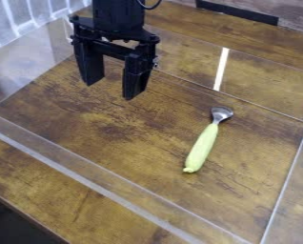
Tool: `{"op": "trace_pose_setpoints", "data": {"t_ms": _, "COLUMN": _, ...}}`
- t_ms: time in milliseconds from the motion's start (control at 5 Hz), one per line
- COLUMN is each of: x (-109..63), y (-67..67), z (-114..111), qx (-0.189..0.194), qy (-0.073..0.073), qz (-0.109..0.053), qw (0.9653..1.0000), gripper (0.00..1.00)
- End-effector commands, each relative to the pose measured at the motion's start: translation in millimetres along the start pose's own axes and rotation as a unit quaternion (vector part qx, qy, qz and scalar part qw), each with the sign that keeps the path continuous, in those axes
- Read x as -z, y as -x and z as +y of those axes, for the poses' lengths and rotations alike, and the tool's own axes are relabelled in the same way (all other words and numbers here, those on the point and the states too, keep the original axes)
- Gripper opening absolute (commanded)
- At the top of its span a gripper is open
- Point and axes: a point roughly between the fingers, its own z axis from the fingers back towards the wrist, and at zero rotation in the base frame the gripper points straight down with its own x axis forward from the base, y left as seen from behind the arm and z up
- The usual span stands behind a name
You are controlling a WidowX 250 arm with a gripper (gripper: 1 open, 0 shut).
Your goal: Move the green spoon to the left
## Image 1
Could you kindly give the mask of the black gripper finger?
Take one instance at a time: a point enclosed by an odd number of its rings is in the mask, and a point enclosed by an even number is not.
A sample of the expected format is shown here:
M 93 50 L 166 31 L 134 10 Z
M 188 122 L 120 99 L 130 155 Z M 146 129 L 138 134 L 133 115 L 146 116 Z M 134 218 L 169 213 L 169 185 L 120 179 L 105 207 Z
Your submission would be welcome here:
M 130 54 L 124 59 L 122 96 L 133 99 L 146 88 L 152 63 L 141 55 Z
M 92 86 L 104 77 L 102 54 L 93 43 L 72 42 L 81 80 Z

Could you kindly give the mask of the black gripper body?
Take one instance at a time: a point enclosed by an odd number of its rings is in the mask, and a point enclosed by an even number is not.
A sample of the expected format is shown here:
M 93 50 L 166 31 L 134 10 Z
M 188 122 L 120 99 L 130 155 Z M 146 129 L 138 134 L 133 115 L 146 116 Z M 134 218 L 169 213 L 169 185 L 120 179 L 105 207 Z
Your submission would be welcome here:
M 104 55 L 124 59 L 136 53 L 152 61 L 160 39 L 144 30 L 144 18 L 145 11 L 158 4 L 146 6 L 145 0 L 92 0 L 93 16 L 69 18 L 76 59 L 101 59 Z

